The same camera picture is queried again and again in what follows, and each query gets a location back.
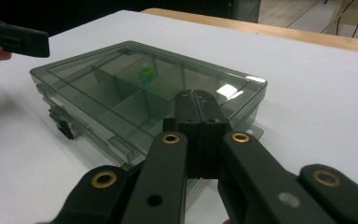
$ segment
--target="table surface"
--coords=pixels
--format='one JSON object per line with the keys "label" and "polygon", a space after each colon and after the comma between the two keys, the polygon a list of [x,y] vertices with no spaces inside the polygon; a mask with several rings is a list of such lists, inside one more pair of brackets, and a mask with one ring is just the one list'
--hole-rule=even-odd
{"label": "table surface", "polygon": [[[358,183],[358,50],[123,10],[51,37],[49,58],[0,62],[0,224],[51,221],[87,171],[111,164],[57,130],[29,71],[128,40],[266,79],[255,125],[268,151],[294,174],[321,163]],[[186,211],[186,223],[226,218],[215,181]]]}

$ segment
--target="clear plastic box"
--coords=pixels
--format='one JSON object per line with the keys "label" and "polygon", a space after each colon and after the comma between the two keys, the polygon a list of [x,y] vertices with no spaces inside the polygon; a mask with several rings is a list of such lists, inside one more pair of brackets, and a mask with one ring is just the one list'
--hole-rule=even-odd
{"label": "clear plastic box", "polygon": [[[213,94],[234,130],[262,134],[252,123],[266,80],[141,43],[94,50],[36,67],[31,75],[58,128],[71,139],[85,136],[124,169],[145,159],[183,90]],[[188,181],[188,202],[204,184]]]}

